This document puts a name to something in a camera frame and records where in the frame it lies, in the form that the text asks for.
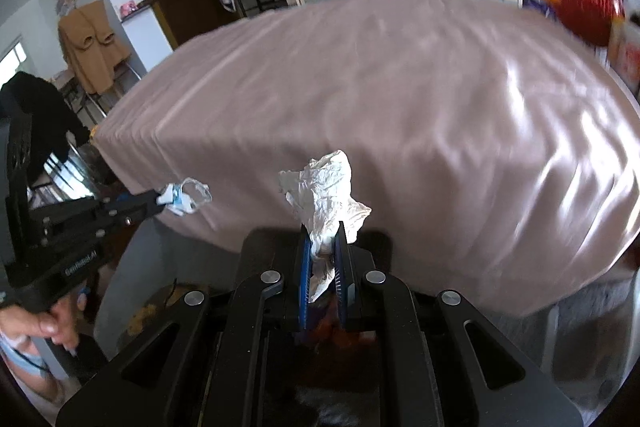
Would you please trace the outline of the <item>person's left hand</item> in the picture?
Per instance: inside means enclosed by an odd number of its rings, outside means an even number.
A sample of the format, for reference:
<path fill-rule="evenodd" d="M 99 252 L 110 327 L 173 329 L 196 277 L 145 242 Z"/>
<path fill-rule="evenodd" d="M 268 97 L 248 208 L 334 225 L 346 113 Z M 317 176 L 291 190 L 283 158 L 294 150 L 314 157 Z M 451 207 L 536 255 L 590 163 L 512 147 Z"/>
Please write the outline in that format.
<path fill-rule="evenodd" d="M 65 296 L 48 311 L 30 313 L 18 306 L 1 310 L 1 334 L 9 345 L 23 352 L 36 353 L 34 340 L 49 339 L 66 350 L 75 350 L 79 343 L 75 317 L 76 305 Z"/>

